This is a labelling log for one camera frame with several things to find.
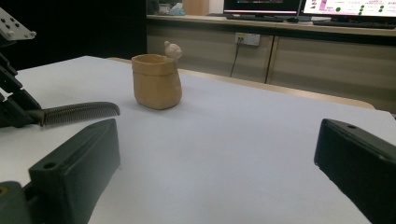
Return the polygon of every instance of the small figurine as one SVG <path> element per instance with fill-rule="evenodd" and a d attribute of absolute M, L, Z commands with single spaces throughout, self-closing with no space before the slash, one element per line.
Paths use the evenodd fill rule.
<path fill-rule="evenodd" d="M 183 56 L 183 51 L 176 44 L 171 44 L 169 41 L 164 42 L 165 45 L 165 56 L 167 61 L 178 62 L 178 59 Z"/>

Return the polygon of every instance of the computer monitor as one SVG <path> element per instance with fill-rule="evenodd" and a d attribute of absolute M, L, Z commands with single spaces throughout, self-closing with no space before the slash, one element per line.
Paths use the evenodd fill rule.
<path fill-rule="evenodd" d="M 332 21 L 392 21 L 395 0 L 303 0 L 300 15 L 331 17 Z"/>
<path fill-rule="evenodd" d="M 297 16 L 300 0 L 224 0 L 224 14 Z"/>

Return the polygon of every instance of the dark background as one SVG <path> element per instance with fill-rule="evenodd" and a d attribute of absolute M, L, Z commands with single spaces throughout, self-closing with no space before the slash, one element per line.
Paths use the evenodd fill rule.
<path fill-rule="evenodd" d="M 0 48 L 17 70 L 84 55 L 130 59 L 147 53 L 145 0 L 2 0 L 33 40 Z"/>

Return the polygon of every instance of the monitor screen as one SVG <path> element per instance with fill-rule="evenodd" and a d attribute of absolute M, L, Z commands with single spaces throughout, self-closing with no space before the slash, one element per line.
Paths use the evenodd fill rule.
<path fill-rule="evenodd" d="M 303 0 L 301 14 L 396 18 L 396 0 Z"/>
<path fill-rule="evenodd" d="M 225 14 L 296 16 L 300 0 L 224 0 Z"/>

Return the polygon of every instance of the cabinet door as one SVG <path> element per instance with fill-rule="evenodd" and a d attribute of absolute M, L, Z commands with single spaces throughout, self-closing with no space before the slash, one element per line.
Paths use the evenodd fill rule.
<path fill-rule="evenodd" d="M 169 40 L 183 50 L 179 68 L 250 81 L 264 82 L 272 37 L 261 35 L 258 47 L 242 45 L 235 60 L 235 33 L 174 26 L 148 26 L 148 53 L 163 54 Z"/>
<path fill-rule="evenodd" d="M 396 48 L 279 37 L 268 83 L 362 100 L 396 113 Z"/>

